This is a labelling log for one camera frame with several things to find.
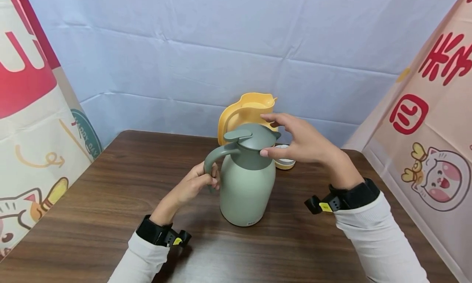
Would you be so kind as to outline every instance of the person's left hand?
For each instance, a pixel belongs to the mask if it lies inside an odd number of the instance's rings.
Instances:
[[[182,181],[159,202],[149,219],[161,226],[172,223],[178,209],[195,198],[207,185],[220,189],[220,173],[216,163],[213,164],[211,175],[205,174],[204,162],[194,166]]]

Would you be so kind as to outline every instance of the wrist strap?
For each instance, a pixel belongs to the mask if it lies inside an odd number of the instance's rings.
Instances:
[[[182,230],[178,234],[172,229],[172,224],[159,226],[149,219],[150,215],[146,215],[143,221],[136,229],[136,234],[142,239],[153,245],[170,247],[179,245],[185,247],[192,235]]]
[[[316,195],[305,201],[305,206],[314,215],[323,211],[334,212],[338,210],[348,210],[360,208],[373,202],[380,195],[381,191],[374,182],[364,178],[364,183],[360,183],[351,190],[338,190],[331,184],[329,194],[320,200]]]

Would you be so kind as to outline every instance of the green thermos jug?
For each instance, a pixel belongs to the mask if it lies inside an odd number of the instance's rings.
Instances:
[[[278,131],[263,125],[240,125],[224,134],[229,144],[205,158],[204,170],[211,173],[213,163],[225,156],[220,171],[220,209],[231,224],[247,227],[263,217],[274,186],[275,164],[259,152],[272,147],[279,137]]]

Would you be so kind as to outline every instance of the white sleeve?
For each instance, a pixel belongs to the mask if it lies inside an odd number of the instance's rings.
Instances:
[[[134,232],[108,283],[151,283],[167,261],[169,250],[168,247],[152,245]]]
[[[336,211],[335,216],[336,226],[353,243],[370,282],[429,282],[382,192],[369,205]]]

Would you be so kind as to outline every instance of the hand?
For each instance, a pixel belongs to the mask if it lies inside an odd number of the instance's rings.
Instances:
[[[285,127],[292,134],[292,143],[285,149],[270,147],[261,150],[261,156],[280,159],[288,158],[299,162],[320,162],[326,164],[341,150],[323,137],[307,121],[285,113],[261,115],[271,127]]]
[[[270,122],[271,127],[284,126],[293,137],[289,147],[262,149],[261,156],[319,162],[325,166],[332,186],[338,189],[351,189],[364,182],[364,178],[349,156],[323,137],[307,121],[285,113],[263,114],[261,117]]]
[[[216,163],[213,164],[211,175],[205,174],[204,162],[194,166],[182,181],[159,202],[149,219],[161,226],[172,223],[178,209],[195,198],[207,185],[220,189],[220,173]]]

